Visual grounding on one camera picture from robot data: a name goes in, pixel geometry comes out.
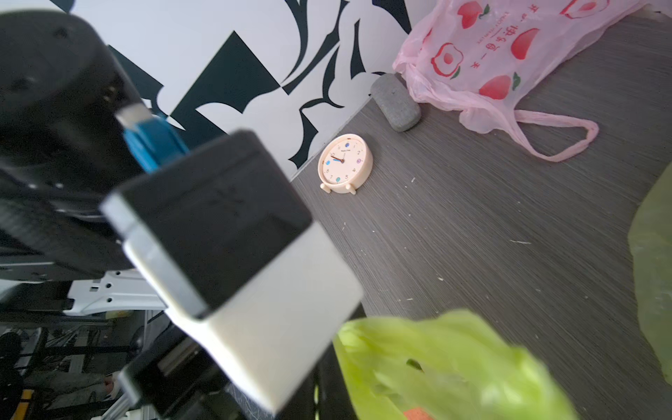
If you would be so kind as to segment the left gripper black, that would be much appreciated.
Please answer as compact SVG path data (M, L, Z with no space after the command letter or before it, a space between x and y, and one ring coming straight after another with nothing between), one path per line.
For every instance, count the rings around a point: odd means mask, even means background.
M211 356L171 325L120 374L129 407L158 419L355 419L335 348L327 351L283 409L266 411Z

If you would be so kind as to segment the green plastic bag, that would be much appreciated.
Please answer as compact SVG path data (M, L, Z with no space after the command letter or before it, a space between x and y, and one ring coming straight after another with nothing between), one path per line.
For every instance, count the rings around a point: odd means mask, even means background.
M575 419L570 398L527 348L481 316L453 310L428 320L351 320L334 337L360 419Z
M628 232L640 330L671 382L671 167L656 180Z

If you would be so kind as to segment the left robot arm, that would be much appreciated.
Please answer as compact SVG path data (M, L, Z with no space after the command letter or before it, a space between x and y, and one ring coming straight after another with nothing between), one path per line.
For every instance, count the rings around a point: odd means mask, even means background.
M1 17L1 278L21 311L73 310L58 282L121 288L171 327L121 371L108 411L215 417L231 389L275 419L352 419L335 352L363 290L252 131L188 146L85 20Z

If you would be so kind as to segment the peach pink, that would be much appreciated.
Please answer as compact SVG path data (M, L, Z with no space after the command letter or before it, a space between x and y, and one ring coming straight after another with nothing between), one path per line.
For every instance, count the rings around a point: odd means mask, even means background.
M421 408L409 409L404 412L407 420L433 420L433 418Z

